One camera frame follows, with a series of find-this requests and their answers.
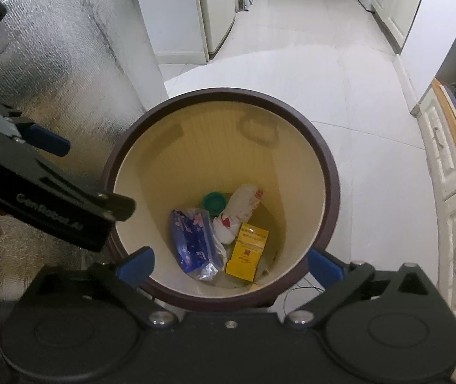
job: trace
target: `round trash bin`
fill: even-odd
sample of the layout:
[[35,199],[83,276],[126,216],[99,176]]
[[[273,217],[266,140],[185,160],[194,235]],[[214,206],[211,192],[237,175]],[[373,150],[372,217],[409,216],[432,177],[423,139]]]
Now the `round trash bin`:
[[[103,183],[137,203],[111,234],[114,260],[152,247],[155,269],[143,289],[192,310],[272,302],[307,273],[308,250],[326,248],[340,205],[335,162],[314,126],[277,99],[233,88],[186,93],[147,112],[115,146]],[[249,223],[270,232],[254,282],[187,276],[176,260],[171,211],[245,183],[265,190]]]

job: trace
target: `brown trash can rim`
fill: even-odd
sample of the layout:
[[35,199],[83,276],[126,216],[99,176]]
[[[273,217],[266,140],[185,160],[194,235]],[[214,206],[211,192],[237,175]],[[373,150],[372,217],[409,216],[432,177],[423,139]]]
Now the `brown trash can rim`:
[[[273,112],[293,125],[308,141],[319,159],[326,183],[324,216],[312,248],[318,250],[326,249],[335,230],[340,208],[340,181],[335,160],[321,134],[302,114],[285,104],[285,102],[256,91],[237,88],[200,89],[171,98],[152,108],[132,124],[114,146],[102,173],[102,187],[104,190],[113,192],[117,174],[125,156],[136,140],[152,125],[182,108],[216,101],[240,102]],[[114,262],[120,261],[127,256],[127,252],[115,229],[112,230],[109,236],[107,248]],[[266,287],[242,296],[219,299],[183,295],[168,289],[151,278],[142,284],[141,287],[156,299],[184,309],[204,311],[237,310],[270,303],[279,294],[302,279],[307,272],[308,266],[305,257],[283,277]]]

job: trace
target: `yellow box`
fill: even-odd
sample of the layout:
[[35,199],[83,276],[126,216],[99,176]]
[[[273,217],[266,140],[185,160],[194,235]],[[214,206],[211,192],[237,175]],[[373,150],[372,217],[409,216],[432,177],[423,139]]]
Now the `yellow box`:
[[265,229],[242,224],[232,257],[226,263],[226,273],[252,282],[268,236]]

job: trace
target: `screw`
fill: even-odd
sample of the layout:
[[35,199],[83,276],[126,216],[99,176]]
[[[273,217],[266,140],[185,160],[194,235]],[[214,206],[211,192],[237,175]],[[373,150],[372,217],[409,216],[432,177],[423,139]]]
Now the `screw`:
[[314,319],[314,314],[308,310],[296,310],[288,315],[288,319],[294,326],[299,326],[309,324]]
[[175,322],[175,315],[165,310],[158,310],[157,312],[153,312],[150,316],[148,316],[148,319],[153,326],[168,326]]
[[239,326],[239,324],[237,322],[235,322],[235,320],[227,320],[224,325],[228,328],[228,329],[235,329],[237,326]]
[[116,220],[116,218],[114,218],[114,215],[112,215],[112,212],[111,211],[105,211],[102,216],[106,219],[106,220],[109,220],[111,222],[114,222]]

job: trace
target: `blue plastic package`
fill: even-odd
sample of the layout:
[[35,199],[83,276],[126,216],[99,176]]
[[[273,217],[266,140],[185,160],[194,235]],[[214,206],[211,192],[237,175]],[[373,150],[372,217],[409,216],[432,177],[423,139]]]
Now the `blue plastic package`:
[[192,278],[212,281],[226,264],[226,250],[212,231],[210,216],[204,209],[171,212],[173,241],[178,263]]

